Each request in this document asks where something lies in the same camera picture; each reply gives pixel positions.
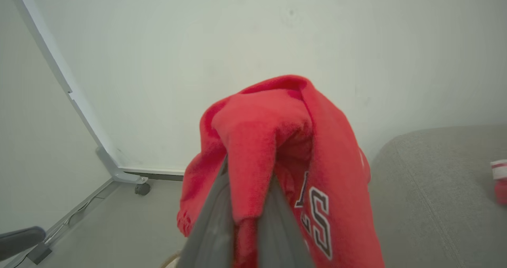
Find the red sweatshirt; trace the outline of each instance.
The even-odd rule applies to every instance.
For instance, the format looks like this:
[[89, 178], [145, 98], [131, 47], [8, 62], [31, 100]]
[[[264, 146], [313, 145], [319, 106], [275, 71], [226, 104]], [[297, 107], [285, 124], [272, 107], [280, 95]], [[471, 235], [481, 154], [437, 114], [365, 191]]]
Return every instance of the red sweatshirt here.
[[228, 153], [235, 266], [257, 266], [256, 219], [274, 172], [316, 267], [384, 267], [368, 162], [345, 115], [309, 80], [287, 75], [250, 86], [213, 104], [200, 131], [177, 217], [185, 236]]

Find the floor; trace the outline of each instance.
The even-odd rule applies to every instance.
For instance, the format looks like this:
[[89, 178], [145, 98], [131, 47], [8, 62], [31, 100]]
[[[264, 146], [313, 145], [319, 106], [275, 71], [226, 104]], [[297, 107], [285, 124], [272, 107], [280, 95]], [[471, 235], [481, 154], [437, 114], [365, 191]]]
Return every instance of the floor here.
[[146, 196], [134, 194], [132, 184], [120, 184], [38, 266], [26, 259], [18, 268], [159, 268], [185, 244], [176, 227], [181, 182], [149, 183]]

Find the caster wheel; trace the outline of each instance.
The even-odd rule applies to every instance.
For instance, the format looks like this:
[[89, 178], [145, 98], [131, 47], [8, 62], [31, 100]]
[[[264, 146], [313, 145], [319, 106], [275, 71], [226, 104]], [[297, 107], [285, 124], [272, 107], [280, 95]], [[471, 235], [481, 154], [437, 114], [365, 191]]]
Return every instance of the caster wheel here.
[[148, 183], [137, 184], [135, 186], [134, 193], [141, 195], [141, 196], [146, 196], [150, 192], [150, 189], [151, 189], [151, 187]]

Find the couch cushion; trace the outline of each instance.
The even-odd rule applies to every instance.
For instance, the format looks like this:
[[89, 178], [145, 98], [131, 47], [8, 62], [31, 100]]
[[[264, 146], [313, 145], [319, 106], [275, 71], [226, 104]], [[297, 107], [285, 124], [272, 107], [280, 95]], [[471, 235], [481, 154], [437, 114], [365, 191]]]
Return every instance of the couch cushion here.
[[507, 267], [507, 208], [489, 162], [507, 158], [507, 125], [394, 138], [372, 163], [370, 196], [387, 267]]

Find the whiteboard stand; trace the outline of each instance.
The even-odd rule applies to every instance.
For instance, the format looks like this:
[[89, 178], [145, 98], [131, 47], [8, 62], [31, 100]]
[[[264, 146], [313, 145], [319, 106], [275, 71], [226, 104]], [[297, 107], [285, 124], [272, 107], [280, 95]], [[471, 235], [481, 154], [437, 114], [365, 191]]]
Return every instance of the whiteboard stand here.
[[97, 148], [95, 152], [97, 153], [97, 156], [100, 158], [102, 163], [104, 163], [107, 171], [109, 171], [109, 174], [111, 174], [114, 181], [137, 184], [134, 192], [142, 196], [150, 192], [150, 185], [146, 183], [148, 180], [147, 177], [123, 172], [120, 168], [118, 168], [118, 166], [116, 166], [111, 156], [107, 153], [107, 151], [105, 151], [105, 148], [103, 147]]
[[[164, 171], [156, 169], [143, 169], [143, 168], [130, 168], [121, 167], [117, 160], [119, 156], [111, 156], [115, 154], [113, 145], [109, 136], [107, 136], [105, 130], [101, 126], [98, 118], [92, 110], [91, 104], [78, 86], [74, 74], [71, 68], [64, 59], [60, 49], [58, 48], [56, 41], [49, 31], [42, 15], [40, 14], [34, 0], [15, 0], [18, 4], [20, 13], [33, 35], [38, 48], [43, 53], [44, 58], [49, 64], [50, 69], [53, 71], [58, 83], [65, 91], [67, 98], [69, 98], [72, 106], [78, 113], [79, 117], [85, 124], [89, 133], [98, 145], [96, 154], [100, 160], [104, 163], [112, 179], [118, 182], [133, 183], [137, 184], [135, 188], [136, 194], [146, 195], [150, 191], [150, 185], [147, 184], [147, 177], [126, 173], [138, 172], [138, 173], [151, 173], [151, 174], [168, 174], [172, 171]], [[183, 172], [176, 172], [178, 175], [182, 175]]]

